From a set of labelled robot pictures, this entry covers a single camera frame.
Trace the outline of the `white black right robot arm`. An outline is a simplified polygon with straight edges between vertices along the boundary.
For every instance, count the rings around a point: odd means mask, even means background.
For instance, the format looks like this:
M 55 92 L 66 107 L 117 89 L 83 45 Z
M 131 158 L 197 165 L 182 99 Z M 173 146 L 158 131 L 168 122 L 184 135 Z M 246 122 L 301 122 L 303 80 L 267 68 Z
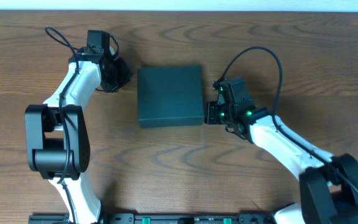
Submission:
M 211 101 L 205 122 L 223 124 L 267 151 L 298 180 L 301 202 L 274 212 L 275 223 L 358 223 L 358 162 L 350 154 L 335 156 L 314 146 L 252 103 Z

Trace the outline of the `dark green gift box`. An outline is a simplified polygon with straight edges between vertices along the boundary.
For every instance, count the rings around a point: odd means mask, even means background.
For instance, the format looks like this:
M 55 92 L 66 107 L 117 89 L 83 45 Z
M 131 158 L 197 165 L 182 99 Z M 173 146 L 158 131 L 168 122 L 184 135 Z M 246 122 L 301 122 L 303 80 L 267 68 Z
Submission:
M 137 102 L 141 128 L 203 124 L 201 66 L 138 69 Z

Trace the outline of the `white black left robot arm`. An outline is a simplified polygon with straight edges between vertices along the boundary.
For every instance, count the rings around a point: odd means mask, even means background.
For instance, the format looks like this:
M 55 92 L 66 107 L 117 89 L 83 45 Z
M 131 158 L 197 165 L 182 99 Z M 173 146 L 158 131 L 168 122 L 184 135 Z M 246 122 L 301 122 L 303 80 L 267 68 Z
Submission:
M 77 53 L 55 93 L 25 110 L 27 161 L 57 190 L 68 213 L 31 215 L 29 223 L 101 223 L 103 206 L 88 177 L 90 141 L 84 110 L 100 86 L 108 93 L 127 84 L 132 72 L 122 58 Z

